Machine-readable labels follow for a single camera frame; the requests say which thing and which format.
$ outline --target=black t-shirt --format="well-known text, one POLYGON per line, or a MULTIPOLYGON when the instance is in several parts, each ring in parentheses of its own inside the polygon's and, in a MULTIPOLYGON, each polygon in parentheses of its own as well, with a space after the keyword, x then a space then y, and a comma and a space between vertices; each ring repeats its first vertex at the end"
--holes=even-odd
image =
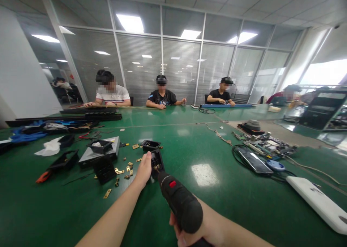
MULTIPOLYGON (((228 100, 231 99, 230 94, 227 91, 223 92, 223 94, 219 94, 218 89, 211 91, 210 95, 212 96, 212 98, 220 98, 220 99, 225 100, 226 102, 228 102, 228 100)), ((216 101, 216 102, 207 102, 207 103, 208 104, 221 104, 218 101, 216 101)))
POLYGON ((166 106, 174 105, 176 103, 176 95, 170 91, 166 90, 164 97, 162 97, 158 90, 155 90, 148 97, 148 100, 156 104, 164 104, 166 106))

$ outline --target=electric screwdriver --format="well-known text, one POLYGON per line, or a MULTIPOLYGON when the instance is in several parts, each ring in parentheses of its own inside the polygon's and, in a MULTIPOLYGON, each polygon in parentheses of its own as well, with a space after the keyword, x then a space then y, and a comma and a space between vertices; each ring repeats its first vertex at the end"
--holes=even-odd
MULTIPOLYGON (((164 171, 158 174, 158 182, 163 197, 166 199, 177 219, 179 228, 190 234, 196 233, 202 224, 204 216, 201 204, 196 197, 176 178, 164 171)), ((212 245, 201 238, 191 246, 207 247, 212 245)))

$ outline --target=man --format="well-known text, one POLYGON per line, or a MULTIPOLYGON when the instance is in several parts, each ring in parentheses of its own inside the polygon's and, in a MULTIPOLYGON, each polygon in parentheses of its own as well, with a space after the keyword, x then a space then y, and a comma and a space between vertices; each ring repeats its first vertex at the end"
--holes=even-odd
POLYGON ((292 84, 292 85, 288 85, 287 87, 285 87, 285 89, 283 91, 280 91, 278 93, 275 93, 274 95, 272 95, 268 100, 267 100, 267 104, 270 104, 272 99, 275 97, 286 97, 287 101, 292 101, 294 99, 299 99, 299 96, 297 93, 301 92, 301 87, 299 85, 296 84, 292 84))
POLYGON ((166 89, 166 76, 158 75, 157 76, 157 85, 158 89, 149 95, 146 106, 158 109, 165 109, 169 105, 181 105, 187 101, 186 98, 183 98, 181 101, 176 100, 176 95, 166 89))
POLYGON ((219 83, 219 89, 210 92, 207 97, 209 104, 225 104, 227 101, 231 106, 235 106, 235 103, 231 100, 230 94, 226 91, 229 85, 232 85, 233 81, 230 77, 223 77, 219 83))
POLYGON ((116 83, 111 72, 99 70, 95 81, 100 84, 95 102, 85 103, 85 107, 99 106, 105 101, 107 107, 130 106, 130 96, 124 87, 116 83))

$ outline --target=smartphone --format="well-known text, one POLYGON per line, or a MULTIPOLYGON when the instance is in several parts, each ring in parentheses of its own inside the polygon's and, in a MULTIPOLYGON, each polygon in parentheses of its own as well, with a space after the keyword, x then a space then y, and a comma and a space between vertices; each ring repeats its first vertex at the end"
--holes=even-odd
POLYGON ((248 148, 238 148, 237 149, 243 158, 249 163, 253 168, 254 172, 261 174, 272 174, 273 171, 269 169, 252 151, 248 148))

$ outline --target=white pillar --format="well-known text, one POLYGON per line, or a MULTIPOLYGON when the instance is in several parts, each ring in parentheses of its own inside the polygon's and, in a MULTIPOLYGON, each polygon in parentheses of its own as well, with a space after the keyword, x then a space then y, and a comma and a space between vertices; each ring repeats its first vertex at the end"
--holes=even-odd
POLYGON ((61 105, 16 15, 0 7, 0 22, 0 103, 6 105, 0 108, 0 123, 58 113, 61 105))

